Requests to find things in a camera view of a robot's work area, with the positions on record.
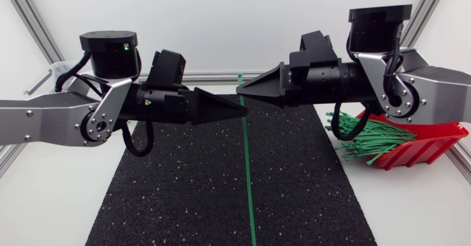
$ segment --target red plastic container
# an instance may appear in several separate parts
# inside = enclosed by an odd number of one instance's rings
[[[390,170],[394,166],[413,166],[419,162],[432,164],[439,156],[449,150],[460,138],[467,136],[468,131],[459,123],[449,124],[395,124],[383,115],[372,114],[370,119],[387,122],[417,134],[417,140],[401,144],[375,161],[376,166]]]

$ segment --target white wall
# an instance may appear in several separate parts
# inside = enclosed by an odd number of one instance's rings
[[[268,71],[297,51],[301,34],[322,30],[338,56],[351,8],[419,0],[33,0],[67,60],[82,56],[79,35],[93,30],[138,33],[148,71],[154,51],[187,60],[186,72]]]
[[[49,64],[10,0],[0,0],[0,99],[23,99]]]
[[[428,63],[471,74],[470,6],[471,0],[440,0],[414,47]],[[461,142],[471,150],[471,137]]]

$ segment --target black cable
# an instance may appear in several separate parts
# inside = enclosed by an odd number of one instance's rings
[[[146,121],[147,145],[142,150],[138,150],[132,143],[131,133],[127,127],[127,120],[121,120],[119,125],[123,130],[124,144],[131,154],[136,157],[144,157],[152,151],[152,148],[154,147],[154,126],[151,121]]]
[[[366,122],[368,121],[369,116],[371,115],[371,110],[369,106],[366,106],[363,116],[356,126],[346,134],[342,134],[339,128],[339,118],[340,118],[340,106],[342,102],[337,102],[333,111],[332,121],[330,121],[330,126],[332,127],[332,132],[335,137],[343,141],[353,140],[358,134],[363,131],[365,128]]]
[[[347,38],[347,45],[346,45],[347,54],[353,62],[360,62],[360,60],[357,57],[355,57],[355,55],[353,55],[352,52],[350,51],[349,45],[350,45],[350,35],[348,35],[348,38]]]
[[[103,94],[96,88],[90,81],[88,81],[86,78],[80,76],[79,74],[74,74],[74,77],[78,78],[79,80],[83,81],[85,84],[87,84],[93,91],[95,91],[98,96],[102,97]]]
[[[76,64],[73,68],[71,68],[71,70],[67,71],[66,73],[61,74],[57,78],[55,91],[56,92],[61,92],[62,91],[62,86],[64,85],[64,83],[69,78],[73,77],[80,69],[82,69],[82,67],[88,62],[90,57],[91,57],[91,53],[90,52],[85,52],[83,54],[82,59],[78,62],[78,64]]]

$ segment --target black rubber mat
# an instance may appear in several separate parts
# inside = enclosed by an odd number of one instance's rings
[[[314,108],[246,104],[257,244],[376,245]],[[241,120],[155,135],[124,153],[87,245],[251,245]]]

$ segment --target green zip tie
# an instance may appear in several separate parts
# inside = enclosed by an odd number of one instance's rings
[[[395,147],[397,147],[397,146],[391,145],[390,147],[388,147],[387,150],[382,151],[381,153],[377,154],[374,158],[372,158],[372,159],[370,159],[369,161],[367,161],[366,164],[368,164],[368,165],[370,166],[370,165],[373,164],[373,162],[375,162],[380,156],[382,156],[383,154],[388,153],[389,151],[391,151],[391,150],[392,150],[393,148],[395,148]]]
[[[326,113],[326,116],[333,116],[333,113]],[[358,123],[358,118],[341,112],[339,116],[339,128],[342,133],[348,133]],[[327,131],[331,131],[331,126],[326,126]],[[344,150],[346,154],[342,157],[346,161],[351,161],[364,156],[374,156],[367,162],[373,164],[380,156],[390,152],[395,147],[409,141],[414,141],[416,134],[413,134],[401,127],[395,127],[388,123],[369,119],[363,131],[352,141],[342,142],[335,150]]]
[[[237,76],[238,84],[244,81],[244,75]],[[241,105],[244,106],[244,97],[240,95]],[[252,246],[257,246],[257,239],[255,238],[255,218],[253,216],[253,203],[252,203],[252,184],[250,180],[250,158],[249,158],[249,137],[247,135],[247,119],[242,117],[242,130],[244,131],[244,151],[245,151],[245,171],[247,175],[247,196],[249,198],[249,216],[250,216],[250,232],[252,233]]]

